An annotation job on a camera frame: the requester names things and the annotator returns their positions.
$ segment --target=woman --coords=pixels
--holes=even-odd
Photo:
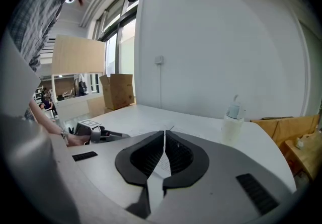
[[[9,33],[23,58],[34,70],[40,67],[40,51],[45,46],[50,30],[56,23],[66,0],[20,0],[8,23]],[[69,146],[83,145],[88,137],[77,137],[52,123],[32,100],[25,117],[34,117],[51,134],[61,135]]]

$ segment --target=white desk surface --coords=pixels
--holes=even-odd
[[[107,130],[126,133],[130,136],[136,135],[138,131],[139,133],[158,131],[151,129],[174,125],[177,131],[182,130],[180,132],[221,143],[222,119],[133,105],[92,120],[101,123]],[[294,178],[284,156],[273,140],[258,125],[245,122],[234,147],[275,174],[292,193],[296,191]]]

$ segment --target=cardboard box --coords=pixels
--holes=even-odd
[[[111,77],[101,76],[105,107],[116,110],[134,103],[133,75],[111,74]]]

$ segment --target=wall outlet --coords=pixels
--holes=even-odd
[[[163,56],[156,56],[154,60],[154,64],[156,65],[162,65],[164,62]]]

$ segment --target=plastic bottle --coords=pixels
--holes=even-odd
[[[234,146],[236,144],[244,122],[245,110],[236,101],[237,97],[238,95],[234,96],[233,102],[228,107],[221,127],[222,143],[228,146]]]

